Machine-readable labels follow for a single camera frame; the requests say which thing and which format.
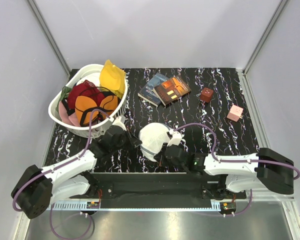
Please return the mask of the white mesh laundry bag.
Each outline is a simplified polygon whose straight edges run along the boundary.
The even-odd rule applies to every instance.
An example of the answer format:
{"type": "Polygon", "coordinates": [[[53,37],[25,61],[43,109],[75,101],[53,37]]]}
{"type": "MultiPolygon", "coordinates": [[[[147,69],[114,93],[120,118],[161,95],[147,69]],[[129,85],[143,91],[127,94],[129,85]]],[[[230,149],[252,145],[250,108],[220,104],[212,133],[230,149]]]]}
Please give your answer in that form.
{"type": "Polygon", "coordinates": [[[140,130],[138,138],[142,141],[140,149],[145,158],[157,162],[155,155],[161,151],[164,143],[170,141],[168,136],[170,129],[166,124],[152,122],[140,130]]]}

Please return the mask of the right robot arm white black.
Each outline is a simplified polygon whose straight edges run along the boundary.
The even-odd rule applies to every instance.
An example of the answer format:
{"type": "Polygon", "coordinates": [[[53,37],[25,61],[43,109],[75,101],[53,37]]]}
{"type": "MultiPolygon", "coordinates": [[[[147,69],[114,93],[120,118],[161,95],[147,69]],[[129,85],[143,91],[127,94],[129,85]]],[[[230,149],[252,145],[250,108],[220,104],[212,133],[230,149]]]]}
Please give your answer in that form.
{"type": "Polygon", "coordinates": [[[214,156],[208,153],[188,153],[176,145],[164,146],[155,154],[159,163],[169,163],[194,176],[220,176],[218,195],[229,198],[247,189],[266,188],[274,193],[294,193],[294,162],[262,147],[257,153],[233,156],[214,156]]]}

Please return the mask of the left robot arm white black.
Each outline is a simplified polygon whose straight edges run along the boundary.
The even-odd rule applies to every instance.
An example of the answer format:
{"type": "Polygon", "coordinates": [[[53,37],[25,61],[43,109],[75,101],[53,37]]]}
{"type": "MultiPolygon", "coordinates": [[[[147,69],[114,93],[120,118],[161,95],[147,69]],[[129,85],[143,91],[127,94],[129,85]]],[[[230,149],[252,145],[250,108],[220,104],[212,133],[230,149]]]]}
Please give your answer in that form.
{"type": "Polygon", "coordinates": [[[116,152],[141,144],[129,130],[112,125],[100,137],[88,139],[85,148],[70,158],[42,168],[27,167],[11,192],[12,207],[34,219],[59,200],[79,195],[93,198],[98,181],[89,171],[116,152]]]}

